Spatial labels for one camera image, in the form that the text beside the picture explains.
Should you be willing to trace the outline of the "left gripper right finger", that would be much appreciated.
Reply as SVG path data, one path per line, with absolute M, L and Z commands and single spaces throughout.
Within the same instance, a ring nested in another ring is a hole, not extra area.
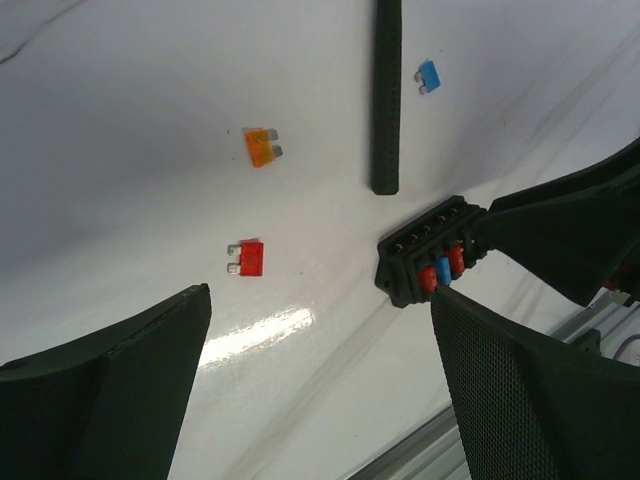
M 431 316 L 474 479 L 636 479 L 639 369 L 441 287 Z

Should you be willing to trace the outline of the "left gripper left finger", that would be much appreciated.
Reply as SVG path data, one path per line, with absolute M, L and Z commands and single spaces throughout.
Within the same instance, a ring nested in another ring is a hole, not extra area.
M 167 478 L 210 318 L 194 285 L 2 365 L 2 478 Z

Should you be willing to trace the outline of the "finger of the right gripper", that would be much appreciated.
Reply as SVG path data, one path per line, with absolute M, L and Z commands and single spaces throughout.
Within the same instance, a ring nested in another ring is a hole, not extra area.
M 639 147 L 493 201 L 477 235 L 569 300 L 639 298 Z

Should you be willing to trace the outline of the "black fuse box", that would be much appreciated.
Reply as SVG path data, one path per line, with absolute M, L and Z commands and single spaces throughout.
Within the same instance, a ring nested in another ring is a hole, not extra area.
M 429 302 L 486 256 L 475 229 L 486 213 L 455 195 L 388 234 L 377 245 L 376 287 L 396 308 Z

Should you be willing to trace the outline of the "blue blade fuse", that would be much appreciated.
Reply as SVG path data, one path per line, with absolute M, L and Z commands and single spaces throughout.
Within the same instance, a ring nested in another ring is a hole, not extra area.
M 414 81 L 419 84 L 418 91 L 421 95 L 430 93 L 441 86 L 441 80 L 432 60 L 424 61 L 414 74 Z

